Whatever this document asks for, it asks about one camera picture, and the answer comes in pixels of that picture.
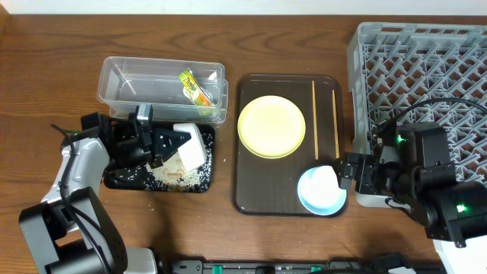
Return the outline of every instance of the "clear plastic container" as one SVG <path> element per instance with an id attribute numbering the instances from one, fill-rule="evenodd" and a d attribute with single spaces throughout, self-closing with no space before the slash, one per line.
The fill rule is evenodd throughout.
<path id="1" fill-rule="evenodd" d="M 179 74 L 190 69 L 212 97 L 211 107 L 195 106 L 183 93 Z M 108 57 L 98 85 L 98 100 L 110 115 L 126 118 L 140 103 L 150 103 L 154 120 L 223 123 L 227 116 L 228 83 L 219 63 L 169 59 Z"/>

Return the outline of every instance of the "snack package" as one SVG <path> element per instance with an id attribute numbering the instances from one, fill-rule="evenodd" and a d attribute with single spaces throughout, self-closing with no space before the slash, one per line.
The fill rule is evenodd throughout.
<path id="1" fill-rule="evenodd" d="M 184 95 L 188 97 L 196 106 L 213 105 L 211 97 L 201 88 L 189 69 L 181 72 L 180 80 L 184 86 Z"/>

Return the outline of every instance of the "green clip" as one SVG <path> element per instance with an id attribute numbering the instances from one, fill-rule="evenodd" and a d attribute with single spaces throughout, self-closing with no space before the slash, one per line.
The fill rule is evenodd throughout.
<path id="1" fill-rule="evenodd" d="M 223 274 L 223 266 L 213 266 L 213 274 Z"/>

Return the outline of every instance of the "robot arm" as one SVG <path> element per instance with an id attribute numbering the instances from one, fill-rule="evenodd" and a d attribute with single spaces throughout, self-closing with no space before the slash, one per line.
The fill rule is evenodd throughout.
<path id="1" fill-rule="evenodd" d="M 487 189 L 478 182 L 457 182 L 445 130 L 437 123 L 411 123 L 394 133 L 379 136 L 384 144 L 380 157 L 346 153 L 338 159 L 339 187 L 348 189 L 355 180 L 360 194 L 389 196 L 387 204 L 408 205 L 410 211 L 400 209 L 431 239 L 462 248 L 466 239 L 486 235 Z"/>
<path id="2" fill-rule="evenodd" d="M 97 198 L 103 175 L 116 180 L 108 174 L 119 168 L 145 162 L 161 166 L 191 139 L 186 132 L 153 127 L 151 117 L 150 104 L 141 104 L 127 122 L 113 123 L 94 113 L 81 118 L 83 131 L 67 136 L 53 186 L 40 204 L 23 210 L 19 217 L 39 273 L 157 272 L 149 249 L 125 247 Z M 83 239 L 61 247 L 56 244 L 77 229 Z"/>

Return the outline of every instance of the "green led light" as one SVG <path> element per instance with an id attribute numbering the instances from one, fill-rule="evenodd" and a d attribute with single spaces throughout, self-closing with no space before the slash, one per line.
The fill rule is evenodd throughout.
<path id="1" fill-rule="evenodd" d="M 401 135 L 398 135 L 397 136 L 397 142 L 403 142 L 403 141 L 406 141 L 406 139 L 403 139 L 403 137 L 401 137 Z"/>
<path id="2" fill-rule="evenodd" d="M 468 208 L 464 205 L 457 205 L 457 211 L 458 213 L 461 213 L 461 212 L 466 212 L 468 210 Z"/>

